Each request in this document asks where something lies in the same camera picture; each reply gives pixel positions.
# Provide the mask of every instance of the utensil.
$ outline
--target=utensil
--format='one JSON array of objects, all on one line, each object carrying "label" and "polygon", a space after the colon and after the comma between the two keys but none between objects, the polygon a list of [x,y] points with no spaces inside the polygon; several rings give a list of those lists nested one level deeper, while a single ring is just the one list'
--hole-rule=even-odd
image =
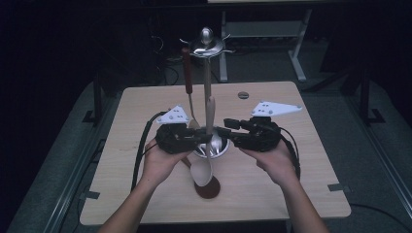
[{"label": "utensil", "polygon": [[[206,105],[206,134],[213,133],[213,121],[215,118],[215,98],[210,96]],[[190,166],[191,176],[199,186],[205,186],[213,177],[211,161],[211,143],[206,144],[206,159],[198,159]]]},{"label": "utensil", "polygon": [[230,34],[224,38],[217,38],[214,36],[212,29],[204,27],[200,32],[200,35],[193,41],[187,42],[182,39],[180,41],[189,46],[191,55],[201,58],[210,58],[217,56],[223,52],[233,53],[233,50],[225,49],[225,42]]},{"label": "utensil", "polygon": [[200,128],[200,125],[197,122],[196,118],[194,117],[193,103],[191,101],[191,94],[193,93],[193,88],[191,84],[190,53],[189,53],[188,48],[182,48],[182,58],[183,58],[183,67],[184,67],[184,73],[185,73],[186,93],[189,96],[189,103],[190,103],[191,121],[189,122],[189,128],[198,129]]},{"label": "utensil", "polygon": [[[223,139],[219,136],[218,130],[216,128],[213,129],[213,136],[211,140],[211,157],[212,159],[215,157],[219,157],[221,152],[227,150],[229,141],[227,139]],[[196,155],[201,157],[206,157],[206,144],[200,144],[197,146],[197,149],[194,151]]]},{"label": "utensil", "polygon": [[[182,159],[182,162],[190,168],[191,163],[188,158]],[[196,190],[197,194],[204,198],[204,199],[212,199],[218,196],[219,192],[221,191],[221,183],[219,183],[216,177],[212,177],[209,183],[204,186],[199,186],[197,183],[194,183],[194,190]]]}]

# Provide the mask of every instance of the metal spoon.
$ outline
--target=metal spoon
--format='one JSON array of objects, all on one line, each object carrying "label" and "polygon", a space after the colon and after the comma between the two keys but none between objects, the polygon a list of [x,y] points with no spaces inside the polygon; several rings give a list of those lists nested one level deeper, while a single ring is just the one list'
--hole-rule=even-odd
[{"label": "metal spoon", "polygon": [[[182,159],[182,162],[185,163],[188,168],[191,167],[191,163],[188,158],[185,157]],[[197,183],[194,183],[194,189],[200,197],[212,199],[218,196],[221,191],[221,184],[216,177],[212,177],[212,180],[204,186],[199,186]]]},{"label": "metal spoon", "polygon": [[[211,144],[212,144],[211,150],[210,150],[211,156],[212,157],[218,156],[218,154],[222,152],[221,150],[223,149],[222,148],[223,142],[222,142],[222,138],[219,137],[216,129],[213,129],[213,136],[212,136]],[[200,144],[199,146],[197,146],[197,148],[198,148],[197,151],[199,151],[204,157],[206,157],[206,152],[205,152],[206,144]]]},{"label": "metal spoon", "polygon": [[[213,133],[213,121],[215,117],[215,98],[210,96],[206,105],[206,134]],[[199,186],[205,186],[213,177],[211,161],[211,143],[206,144],[207,159],[198,159],[190,166],[191,176]]]}]

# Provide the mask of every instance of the red handle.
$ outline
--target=red handle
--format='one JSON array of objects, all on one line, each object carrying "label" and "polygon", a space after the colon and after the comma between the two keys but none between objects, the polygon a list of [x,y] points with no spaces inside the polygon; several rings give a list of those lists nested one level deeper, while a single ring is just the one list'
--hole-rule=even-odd
[{"label": "red handle", "polygon": [[183,68],[185,72],[186,93],[191,94],[191,73],[190,73],[190,54],[188,48],[182,48]]}]

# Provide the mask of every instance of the metal frame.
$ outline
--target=metal frame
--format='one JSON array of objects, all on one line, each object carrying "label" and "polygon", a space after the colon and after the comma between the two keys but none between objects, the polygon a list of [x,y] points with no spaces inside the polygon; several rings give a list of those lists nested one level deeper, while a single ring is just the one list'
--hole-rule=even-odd
[{"label": "metal frame", "polygon": [[[93,87],[94,90],[96,90],[96,87],[100,88],[100,86],[96,85],[96,83],[93,84]],[[94,91],[94,97],[96,97],[96,94],[100,94],[100,91]],[[67,178],[66,184],[57,199],[57,202],[43,232],[60,232],[65,216],[67,215],[70,205],[75,198],[78,185],[82,181],[83,173],[86,172],[93,151],[96,147],[98,147],[100,140],[107,137],[107,132],[105,131],[107,129],[102,127],[102,125],[107,124],[108,120],[111,119],[109,118],[109,115],[103,114],[101,98],[99,100],[94,99],[94,105],[95,107],[96,105],[100,105],[99,108],[97,108],[98,110],[95,110],[99,112],[99,118],[98,120],[90,121],[93,123],[92,130],[89,132],[86,144],[81,151],[81,155],[78,157],[76,165],[73,168],[73,172]],[[112,108],[115,107],[116,106],[114,105],[113,101],[108,101],[105,104],[106,112],[109,112]]]},{"label": "metal frame", "polygon": [[[296,37],[296,45],[293,50],[288,51],[288,54],[293,65],[293,69],[296,72],[297,79],[300,82],[306,82],[305,74],[297,57],[305,37],[311,14],[311,9],[306,10],[303,20],[293,21],[227,22],[225,12],[223,12],[222,37],[226,37],[229,34],[231,38]],[[220,81],[222,83],[227,83],[226,57],[224,53],[220,56],[220,72]]]}]

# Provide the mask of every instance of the wrist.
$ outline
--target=wrist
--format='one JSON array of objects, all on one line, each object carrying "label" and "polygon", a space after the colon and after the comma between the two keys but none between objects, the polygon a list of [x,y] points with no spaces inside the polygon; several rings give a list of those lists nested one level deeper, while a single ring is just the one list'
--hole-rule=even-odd
[{"label": "wrist", "polygon": [[142,177],[137,183],[136,187],[139,186],[139,189],[141,189],[142,191],[154,192],[158,185],[159,183],[155,182],[154,180]]},{"label": "wrist", "polygon": [[297,186],[300,186],[300,181],[297,178],[296,174],[291,174],[285,179],[282,179],[278,182],[278,185],[282,188],[283,191],[296,190]]}]

